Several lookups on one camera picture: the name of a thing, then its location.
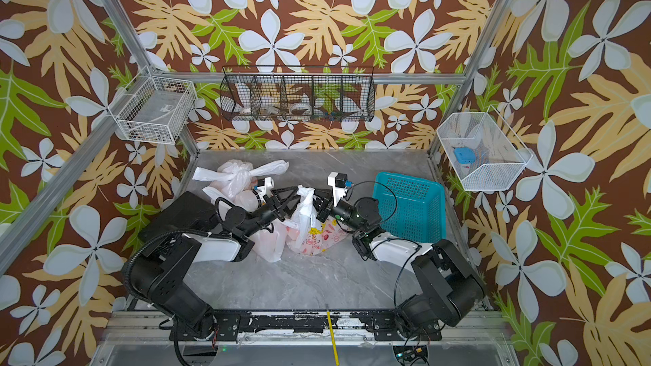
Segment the teal plastic basket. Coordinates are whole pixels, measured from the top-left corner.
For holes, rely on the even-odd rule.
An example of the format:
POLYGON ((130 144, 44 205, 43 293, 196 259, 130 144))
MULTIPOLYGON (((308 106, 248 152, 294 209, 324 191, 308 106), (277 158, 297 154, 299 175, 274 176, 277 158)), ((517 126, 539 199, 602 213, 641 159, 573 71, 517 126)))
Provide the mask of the teal plastic basket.
POLYGON ((395 237, 436 243, 446 237, 445 195, 441 184, 402 174, 376 176, 373 198, 381 228, 395 237))

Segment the printed white plastic bag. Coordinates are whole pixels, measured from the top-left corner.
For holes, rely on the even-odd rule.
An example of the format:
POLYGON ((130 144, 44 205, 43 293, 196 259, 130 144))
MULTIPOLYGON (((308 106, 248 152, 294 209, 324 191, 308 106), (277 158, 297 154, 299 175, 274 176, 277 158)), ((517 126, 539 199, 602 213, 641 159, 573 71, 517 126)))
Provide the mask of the printed white plastic bag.
POLYGON ((211 200, 226 198, 233 202, 235 196, 249 190, 252 179, 264 179, 270 176, 284 174, 289 168, 288 161, 276 160, 263 164, 258 168, 249 162, 232 159, 222 164, 217 170, 197 168, 193 174, 194 181, 208 181, 210 184, 203 188, 211 200))

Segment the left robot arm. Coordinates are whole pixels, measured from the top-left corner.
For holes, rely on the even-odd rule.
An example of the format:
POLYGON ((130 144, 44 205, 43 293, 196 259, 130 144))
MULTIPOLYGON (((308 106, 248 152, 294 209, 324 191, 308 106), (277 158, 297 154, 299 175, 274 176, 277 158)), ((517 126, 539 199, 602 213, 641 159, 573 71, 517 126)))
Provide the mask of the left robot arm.
POLYGON ((170 317, 174 332, 197 340, 214 337, 216 312, 185 283, 189 269, 204 261, 243 261, 253 250, 253 237, 273 232, 299 200, 297 188, 284 188, 249 212, 224 197, 210 203, 183 193, 142 231, 142 247, 122 269, 125 288, 170 317))

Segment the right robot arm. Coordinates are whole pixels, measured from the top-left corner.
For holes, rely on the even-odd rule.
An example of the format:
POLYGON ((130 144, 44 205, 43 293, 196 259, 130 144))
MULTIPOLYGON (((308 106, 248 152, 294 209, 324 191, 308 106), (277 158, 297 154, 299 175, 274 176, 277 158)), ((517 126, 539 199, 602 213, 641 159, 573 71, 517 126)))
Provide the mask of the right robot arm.
POLYGON ((444 327, 458 325, 485 298, 485 284, 451 241, 414 242, 391 235, 381 227, 376 199, 349 203, 333 191, 318 189, 313 205, 318 219, 332 218, 352 236, 361 259, 395 264, 400 275, 414 273, 421 293, 403 303, 393 300, 397 329, 404 338, 439 341, 444 327))

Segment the yellow stick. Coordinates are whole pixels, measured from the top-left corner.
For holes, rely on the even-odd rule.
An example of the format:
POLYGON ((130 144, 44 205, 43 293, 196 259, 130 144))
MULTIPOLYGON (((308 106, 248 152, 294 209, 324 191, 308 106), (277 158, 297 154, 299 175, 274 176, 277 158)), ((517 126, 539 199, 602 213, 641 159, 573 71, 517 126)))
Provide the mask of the yellow stick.
POLYGON ((330 339, 331 339, 331 343, 332 343, 332 352, 333 352, 333 357, 334 357, 334 363, 335 363, 335 366, 339 366, 340 365, 340 360, 339 360, 338 351, 337 351, 336 337, 335 337, 333 322, 332 322, 332 314, 331 314, 330 308, 328 307, 327 304, 325 305, 325 313, 327 314, 327 325, 328 325, 328 330, 329 330, 330 339))

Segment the blue object in basket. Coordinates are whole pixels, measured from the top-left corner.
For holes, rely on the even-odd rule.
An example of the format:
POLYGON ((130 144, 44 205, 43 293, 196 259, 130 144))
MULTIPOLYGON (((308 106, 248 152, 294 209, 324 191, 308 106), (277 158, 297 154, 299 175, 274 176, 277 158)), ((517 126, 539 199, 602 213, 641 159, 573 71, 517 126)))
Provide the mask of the blue object in basket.
POLYGON ((471 165, 476 162, 476 154, 469 147, 456 147, 454 149, 454 156, 461 165, 471 165))

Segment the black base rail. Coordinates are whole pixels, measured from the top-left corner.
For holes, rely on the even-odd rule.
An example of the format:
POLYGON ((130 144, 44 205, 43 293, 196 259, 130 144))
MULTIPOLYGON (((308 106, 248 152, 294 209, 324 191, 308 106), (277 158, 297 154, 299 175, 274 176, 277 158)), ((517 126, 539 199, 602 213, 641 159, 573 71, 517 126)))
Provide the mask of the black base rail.
POLYGON ((215 310, 192 324, 171 319, 159 325, 171 332, 170 338, 181 342, 240 342, 246 334, 263 332, 301 334, 337 334, 346 331, 371 336, 376 342, 422 339, 440 341, 442 328, 437 320, 424 328, 416 328, 399 317, 394 310, 326 311, 253 311, 215 310))

